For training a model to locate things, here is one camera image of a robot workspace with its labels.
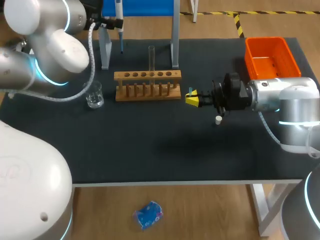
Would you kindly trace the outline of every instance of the table surface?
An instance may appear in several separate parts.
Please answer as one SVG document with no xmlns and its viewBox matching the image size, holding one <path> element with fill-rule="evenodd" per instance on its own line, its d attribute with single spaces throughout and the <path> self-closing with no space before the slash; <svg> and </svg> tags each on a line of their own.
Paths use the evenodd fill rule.
<svg viewBox="0 0 320 240">
<path fill-rule="evenodd" d="M 298 41 L 286 40 L 302 76 L 315 80 Z M 98 69 L 99 46 L 94 44 Z M 170 69 L 168 40 L 126 40 L 124 54 L 115 41 L 110 69 L 96 72 L 105 100 L 99 109 L 90 110 L 84 97 L 54 103 L 6 96 L 0 119 L 57 148 L 74 184 L 298 180 L 316 167 L 318 161 L 306 154 L 283 151 L 257 112 L 232 111 L 216 126 L 213 107 L 193 107 L 184 99 L 115 102 L 114 71 L 147 70 L 150 45 L 156 49 L 156 70 Z M 212 80 L 222 82 L 225 73 L 238 72 L 242 79 L 248 78 L 244 55 L 244 39 L 180 40 L 181 94 L 189 87 L 211 90 Z M 56 97 L 80 91 L 89 72 L 79 74 Z M 278 113 L 266 112 L 264 117 L 277 136 Z"/>
</svg>

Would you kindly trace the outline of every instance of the blue plastic bag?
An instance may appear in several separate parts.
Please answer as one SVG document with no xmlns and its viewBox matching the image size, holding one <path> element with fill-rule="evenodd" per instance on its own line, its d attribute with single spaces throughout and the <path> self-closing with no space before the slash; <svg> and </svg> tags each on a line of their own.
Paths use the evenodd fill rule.
<svg viewBox="0 0 320 240">
<path fill-rule="evenodd" d="M 154 201 L 151 201 L 147 206 L 133 213 L 133 217 L 137 220 L 142 230 L 151 227 L 158 222 L 163 215 L 164 213 L 162 212 L 161 206 Z"/>
</svg>

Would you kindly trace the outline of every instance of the orange basket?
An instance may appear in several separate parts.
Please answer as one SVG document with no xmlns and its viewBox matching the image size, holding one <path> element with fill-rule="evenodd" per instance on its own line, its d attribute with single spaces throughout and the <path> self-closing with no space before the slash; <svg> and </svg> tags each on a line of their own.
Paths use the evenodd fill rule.
<svg viewBox="0 0 320 240">
<path fill-rule="evenodd" d="M 301 77 L 283 37 L 249 37 L 245 48 L 244 60 L 251 80 Z"/>
</svg>

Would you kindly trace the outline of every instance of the white cap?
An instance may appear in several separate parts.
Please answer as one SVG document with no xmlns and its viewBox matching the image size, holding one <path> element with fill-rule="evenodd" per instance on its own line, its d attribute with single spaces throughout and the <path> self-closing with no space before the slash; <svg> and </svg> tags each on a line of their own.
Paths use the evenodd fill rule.
<svg viewBox="0 0 320 240">
<path fill-rule="evenodd" d="M 222 121 L 222 116 L 216 116 L 215 117 L 215 124 L 219 125 Z"/>
<path fill-rule="evenodd" d="M 10 28 L 18 34 L 33 34 L 40 23 L 38 0 L 6 0 L 4 16 Z"/>
</svg>

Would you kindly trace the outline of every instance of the wooden test tube rack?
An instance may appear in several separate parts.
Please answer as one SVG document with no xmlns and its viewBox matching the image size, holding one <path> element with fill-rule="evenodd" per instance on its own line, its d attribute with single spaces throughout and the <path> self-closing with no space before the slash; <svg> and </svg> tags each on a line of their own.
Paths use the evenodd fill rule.
<svg viewBox="0 0 320 240">
<path fill-rule="evenodd" d="M 181 99 L 180 70 L 163 71 L 116 71 L 114 80 L 118 82 L 115 100 L 126 101 L 157 101 Z"/>
</svg>

